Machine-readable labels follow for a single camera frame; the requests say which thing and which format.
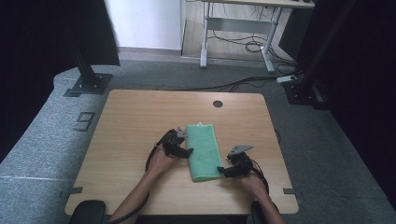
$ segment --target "white wall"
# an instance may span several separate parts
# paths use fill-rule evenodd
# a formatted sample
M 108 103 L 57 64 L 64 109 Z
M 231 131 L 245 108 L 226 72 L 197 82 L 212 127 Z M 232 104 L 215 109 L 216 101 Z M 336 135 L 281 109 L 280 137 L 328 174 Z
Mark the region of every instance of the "white wall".
M 106 6 L 118 47 L 181 50 L 180 0 L 106 0 Z

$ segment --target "desk leg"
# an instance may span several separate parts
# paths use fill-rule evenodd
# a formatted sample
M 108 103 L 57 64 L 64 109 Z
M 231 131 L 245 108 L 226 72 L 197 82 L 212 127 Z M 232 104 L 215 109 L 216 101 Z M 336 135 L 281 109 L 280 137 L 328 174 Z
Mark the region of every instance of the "desk leg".
M 207 22 L 209 19 L 209 10 L 210 10 L 210 3 L 207 3 L 207 10 L 206 10 L 206 15 L 205 15 L 205 21 L 204 21 L 204 42 L 202 43 L 201 46 L 201 62 L 200 62 L 200 67 L 201 68 L 206 68 L 206 59 L 207 59 Z
M 267 66 L 268 73 L 274 73 L 275 72 L 275 69 L 274 69 L 274 67 L 272 65 L 272 62 L 271 62 L 271 56 L 269 55 L 268 50 L 271 47 L 271 42 L 272 42 L 272 40 L 274 38 L 276 27 L 277 27 L 277 24 L 279 22 L 280 14 L 282 14 L 282 9 L 283 9 L 283 7 L 279 7 L 279 8 L 276 9 L 275 20 L 273 21 L 270 33 L 267 36 L 267 43 L 265 44 L 265 47 L 261 47 L 261 49 L 262 49 L 262 57 L 264 58 L 264 62 L 265 62 L 265 65 Z

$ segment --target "green towel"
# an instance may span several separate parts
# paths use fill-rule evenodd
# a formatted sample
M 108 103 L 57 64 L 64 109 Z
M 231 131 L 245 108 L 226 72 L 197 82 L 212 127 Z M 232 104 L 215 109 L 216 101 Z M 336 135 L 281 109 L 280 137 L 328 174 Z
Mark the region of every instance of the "green towel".
M 222 163 L 213 125 L 187 125 L 187 134 L 187 148 L 194 148 L 189 157 L 192 180 L 220 178 Z

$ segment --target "small black hole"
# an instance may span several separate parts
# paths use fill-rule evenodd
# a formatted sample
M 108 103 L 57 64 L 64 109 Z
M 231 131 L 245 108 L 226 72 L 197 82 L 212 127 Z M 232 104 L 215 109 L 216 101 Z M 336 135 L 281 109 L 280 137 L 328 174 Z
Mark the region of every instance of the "small black hole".
M 217 108 L 222 107 L 222 101 L 215 101 L 215 102 L 213 102 L 213 106 L 214 106 L 214 107 L 217 107 Z

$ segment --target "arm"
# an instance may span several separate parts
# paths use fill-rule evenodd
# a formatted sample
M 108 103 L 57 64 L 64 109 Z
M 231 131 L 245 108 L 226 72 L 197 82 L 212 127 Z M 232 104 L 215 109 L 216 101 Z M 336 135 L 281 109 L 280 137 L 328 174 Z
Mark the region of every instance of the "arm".
M 176 163 L 176 161 L 177 158 L 171 158 L 165 155 L 162 145 L 158 146 L 154 156 L 151 159 L 148 170 L 144 173 L 139 183 L 124 199 L 124 201 L 120 204 L 113 216 L 111 216 L 108 221 L 123 217 L 136 209 L 136 207 L 145 200 L 152 186 L 161 176 L 161 174 L 166 172 L 174 163 Z M 126 219 L 122 223 L 134 223 L 136 218 L 137 214 Z
M 260 207 L 262 208 L 262 212 L 264 214 L 265 220 L 268 224 L 284 224 L 284 220 L 282 216 L 277 212 L 271 197 L 268 195 L 264 184 L 259 179 L 259 177 L 250 172 L 248 175 L 236 178 L 242 186 L 256 197 L 257 201 L 259 201 Z

